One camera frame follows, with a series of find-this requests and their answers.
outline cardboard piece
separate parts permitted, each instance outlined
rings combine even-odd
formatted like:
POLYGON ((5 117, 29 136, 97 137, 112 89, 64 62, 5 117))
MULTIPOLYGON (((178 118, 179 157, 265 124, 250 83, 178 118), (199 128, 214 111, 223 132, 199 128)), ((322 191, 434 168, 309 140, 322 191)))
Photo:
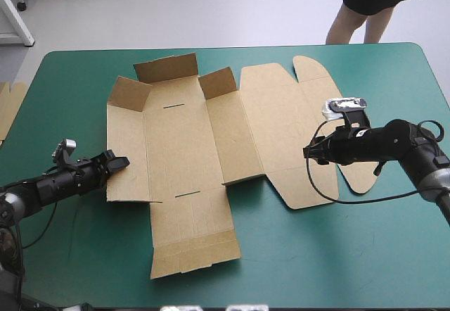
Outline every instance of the cardboard piece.
MULTIPOLYGON (((318 61, 306 56, 294 57, 294 69, 311 112, 317 122, 323 122, 322 106, 325 101, 331 98, 342 98, 336 83, 318 61)), ((340 125, 343 125, 343 120, 332 121, 323 126, 321 131, 323 134, 329 135, 340 125)), ((353 192, 366 193, 377 179, 373 174, 376 166, 377 163, 374 162, 353 163, 346 166, 340 165, 339 169, 353 192)))
POLYGON ((10 90, 9 83, 0 82, 0 145, 6 140, 27 91, 26 84, 14 84, 10 90))
MULTIPOLYGON (((318 123, 297 81, 279 64, 242 69, 240 92, 264 172, 291 209, 329 203, 309 183, 303 147, 318 123)), ((334 165, 310 163, 323 192, 338 197, 334 165)))
POLYGON ((263 172, 231 70, 199 79, 195 54, 135 68, 152 83, 119 77, 108 100, 108 148, 130 166, 107 197, 162 202, 150 205, 150 277, 239 258, 223 184, 263 172))

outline cardboard flap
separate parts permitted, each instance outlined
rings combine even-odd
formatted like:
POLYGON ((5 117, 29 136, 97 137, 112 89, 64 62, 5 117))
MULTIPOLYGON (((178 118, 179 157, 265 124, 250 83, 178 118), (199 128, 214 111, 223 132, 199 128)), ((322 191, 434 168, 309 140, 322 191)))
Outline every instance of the cardboard flap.
MULTIPOLYGON (((276 63, 242 69, 240 92, 263 169, 292 209, 329 203, 308 182, 302 155, 318 123, 298 83, 276 63)), ((337 193, 334 167, 324 174, 326 192, 337 193)))
POLYGON ((134 69, 139 81, 147 84, 198 75, 195 53, 137 63, 134 69))
POLYGON ((230 67, 203 75, 198 78, 198 81, 207 100, 237 90, 230 67))
POLYGON ((150 206, 151 279, 240 257, 225 187, 150 206))
MULTIPOLYGON (((309 165, 318 188, 321 188, 325 195, 338 197, 338 179, 335 166, 318 166, 313 163, 309 165)), ((303 209, 329 203, 314 191, 309 183, 305 167, 270 172, 267 173, 267 177, 291 209, 303 209)))
POLYGON ((150 189, 146 160, 143 113, 107 105, 108 149, 124 155, 129 166, 108 180, 108 201, 149 202, 150 189))
MULTIPOLYGON (((328 71, 314 59, 306 56, 294 57, 294 69, 304 94, 317 122, 323 122, 322 106, 328 99, 342 98, 336 83, 328 71)), ((332 121, 323 126, 322 132, 329 135, 335 128, 343 125, 343 120, 332 121)), ((377 177, 373 174, 377 163, 353 163, 339 166, 349 188, 355 193, 366 193, 375 184, 377 177)))
POLYGON ((108 98, 108 105, 141 112, 149 93, 150 85, 118 77, 108 98))
POLYGON ((224 184, 264 175, 239 92, 209 99, 206 104, 224 184))
POLYGON ((276 86, 294 83, 296 84, 297 80, 294 80, 279 63, 244 67, 240 74, 241 91, 272 89, 276 86))
POLYGON ((0 83, 0 142, 6 139, 27 91, 23 83, 14 84, 11 90, 9 83, 0 83))

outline chair wheel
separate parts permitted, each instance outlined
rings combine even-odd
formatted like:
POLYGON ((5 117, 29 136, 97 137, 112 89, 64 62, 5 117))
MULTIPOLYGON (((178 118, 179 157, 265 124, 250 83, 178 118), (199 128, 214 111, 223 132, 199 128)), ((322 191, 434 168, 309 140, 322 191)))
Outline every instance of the chair wheel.
POLYGON ((19 11, 25 11, 25 10, 27 9, 27 4, 26 4, 26 3, 18 2, 18 3, 17 3, 17 9, 18 9, 19 11))

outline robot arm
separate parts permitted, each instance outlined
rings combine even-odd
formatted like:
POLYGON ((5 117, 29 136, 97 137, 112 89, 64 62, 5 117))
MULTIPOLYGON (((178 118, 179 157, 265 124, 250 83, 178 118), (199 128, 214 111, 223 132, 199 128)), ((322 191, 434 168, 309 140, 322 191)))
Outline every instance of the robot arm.
POLYGON ((329 162, 349 165, 354 162, 379 162, 379 175, 387 161, 399 162, 421 196, 436 203, 450 224, 450 160, 438 146, 444 137, 443 127, 434 134, 405 120, 393 120, 384 127, 371 128, 361 98, 328 100, 322 110, 327 121, 344 119, 328 137, 315 137, 304 148, 304 156, 318 164, 329 162))
MULTIPOLYGON (((59 311, 56 307, 21 296, 23 247, 20 241, 19 221, 39 212, 45 205, 103 187, 110 176, 129 165, 127 158, 116 157, 111 150, 104 151, 94 158, 72 161, 70 155, 75 148, 75 141, 63 140, 52 155, 56 166, 47 173, 0 187, 0 309, 2 310, 59 311)), ((88 305, 80 305, 71 310, 90 309, 88 305)))

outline black cable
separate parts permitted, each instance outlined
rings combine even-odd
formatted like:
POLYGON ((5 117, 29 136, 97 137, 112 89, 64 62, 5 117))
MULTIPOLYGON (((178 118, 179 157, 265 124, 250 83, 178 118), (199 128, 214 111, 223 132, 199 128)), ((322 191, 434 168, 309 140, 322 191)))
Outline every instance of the black cable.
POLYGON ((50 227, 51 221, 53 220, 53 216, 55 216, 55 211, 56 211, 57 206, 58 206, 58 202, 56 202, 55 205, 53 206, 53 211, 51 212, 49 221, 47 222, 47 225, 45 226, 42 233, 33 242, 31 242, 30 244, 27 244, 26 246, 23 246, 22 248, 24 248, 24 249, 29 248, 30 246, 33 246, 34 244, 39 242, 42 237, 44 237, 45 233, 47 232, 47 229, 50 227))
MULTIPOLYGON (((328 121, 323 121, 318 127, 316 132, 314 133, 314 136, 311 140, 311 142, 313 142, 316 137, 317 134, 319 133, 319 130, 327 123, 328 121)), ((366 204, 366 203, 376 203, 376 202, 383 202, 383 201, 390 201, 390 200, 396 200, 398 198, 404 198, 404 197, 408 197, 408 196, 412 196, 415 195, 417 193, 422 193, 424 191, 430 191, 430 190, 440 190, 443 193, 447 192, 449 193, 450 190, 448 188, 444 188, 444 187, 429 187, 429 188, 425 188, 425 189, 421 189, 421 190, 414 190, 414 191, 410 191, 408 193, 401 193, 399 195, 394 195, 394 196, 386 196, 386 197, 382 197, 382 198, 374 198, 372 200, 365 200, 365 201, 341 201, 338 200, 336 198, 332 198, 330 196, 325 195, 324 193, 322 193, 319 188, 317 188, 317 186, 315 185, 312 176, 311 176, 311 170, 309 169, 309 149, 311 148, 311 144, 308 145, 307 147, 307 173, 308 173, 308 178, 309 178, 309 182, 311 183, 312 187, 314 188, 314 190, 320 195, 322 196, 324 199, 329 200, 331 202, 334 203, 339 203, 339 204, 366 204)))
POLYGON ((15 227, 15 236, 17 237, 17 243, 16 248, 19 250, 19 263, 20 263, 20 269, 19 269, 19 284, 17 289, 17 302, 19 305, 22 304, 22 283, 23 283, 23 274, 24 274, 24 268, 23 268, 23 247, 22 247, 22 235, 20 234, 20 226, 19 223, 14 221, 14 227, 15 227))

